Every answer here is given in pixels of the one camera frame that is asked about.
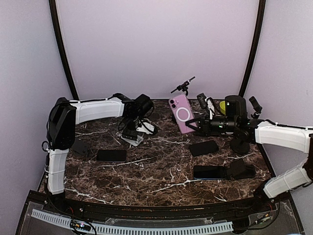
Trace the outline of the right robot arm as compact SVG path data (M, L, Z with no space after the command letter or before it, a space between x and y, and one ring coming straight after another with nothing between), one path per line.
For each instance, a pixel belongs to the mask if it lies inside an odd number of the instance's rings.
M261 212L268 205L269 198L313 183L313 129L279 124L269 119L259 119L262 107L255 97L249 99L255 110L251 118L247 116L246 100L239 95L228 95L225 114L216 116L210 112L206 116L190 119L185 125L201 135L212 136L232 133L231 149L239 154L249 151L249 145L271 144L295 149L307 154L307 159L285 173L264 181L256 190L256 197L250 200L250 209Z

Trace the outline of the dark grey stand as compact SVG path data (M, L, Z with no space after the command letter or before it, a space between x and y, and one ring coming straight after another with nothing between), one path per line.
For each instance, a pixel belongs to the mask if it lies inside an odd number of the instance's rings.
M71 147L74 152L80 154L83 157L88 155L89 148L90 146L87 143L78 138L75 139L74 144Z

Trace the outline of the dark phone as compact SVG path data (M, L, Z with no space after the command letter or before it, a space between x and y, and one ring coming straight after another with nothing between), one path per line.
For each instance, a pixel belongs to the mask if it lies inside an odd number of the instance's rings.
M219 147L214 140L191 144L188 147L193 157L207 155L219 151Z

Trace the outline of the purple phone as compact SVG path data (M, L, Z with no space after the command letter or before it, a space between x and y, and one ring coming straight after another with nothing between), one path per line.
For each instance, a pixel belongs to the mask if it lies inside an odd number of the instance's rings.
M180 94L169 99L168 103L175 117L180 132L182 134L191 133L192 130L185 125L185 122L195 117L187 96L185 94Z

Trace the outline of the blue edged black phone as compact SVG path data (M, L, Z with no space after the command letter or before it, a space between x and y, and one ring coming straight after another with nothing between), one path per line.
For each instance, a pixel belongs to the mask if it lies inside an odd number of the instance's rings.
M224 166L196 165L193 167L194 179L219 180L226 179Z

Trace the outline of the white folding phone stand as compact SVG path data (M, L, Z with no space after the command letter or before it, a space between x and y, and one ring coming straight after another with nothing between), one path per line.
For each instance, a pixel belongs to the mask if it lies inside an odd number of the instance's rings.
M121 139L135 147L141 144L144 140L143 135L135 136L130 134L122 134Z

